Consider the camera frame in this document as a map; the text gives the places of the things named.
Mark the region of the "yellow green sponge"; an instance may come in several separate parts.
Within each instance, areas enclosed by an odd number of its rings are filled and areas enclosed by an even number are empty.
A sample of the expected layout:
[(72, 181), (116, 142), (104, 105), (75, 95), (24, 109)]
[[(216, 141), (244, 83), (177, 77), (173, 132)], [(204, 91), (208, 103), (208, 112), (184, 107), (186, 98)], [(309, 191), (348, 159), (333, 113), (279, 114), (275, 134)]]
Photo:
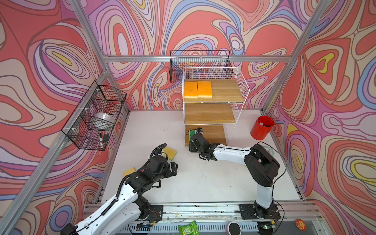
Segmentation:
[(177, 154), (177, 151), (175, 149), (170, 148), (168, 146), (163, 149), (163, 152), (168, 156), (168, 159), (171, 161), (174, 159), (174, 157)]
[(194, 129), (188, 131), (188, 134), (189, 134), (189, 141), (191, 140), (192, 136), (195, 135), (195, 133), (196, 133), (196, 130), (194, 130)]

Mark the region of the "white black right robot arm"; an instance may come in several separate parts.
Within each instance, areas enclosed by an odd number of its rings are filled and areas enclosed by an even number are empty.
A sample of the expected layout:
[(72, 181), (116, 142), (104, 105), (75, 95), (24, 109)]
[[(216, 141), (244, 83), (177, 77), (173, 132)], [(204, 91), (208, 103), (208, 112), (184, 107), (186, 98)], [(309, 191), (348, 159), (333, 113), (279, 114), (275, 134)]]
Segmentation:
[(209, 143), (197, 132), (190, 137), (189, 151), (197, 152), (199, 158), (206, 161), (228, 161), (247, 167), (253, 180), (257, 183), (257, 197), (253, 205), (253, 217), (271, 218), (274, 204), (274, 179), (277, 177), (279, 162), (260, 144), (251, 148), (225, 146)]

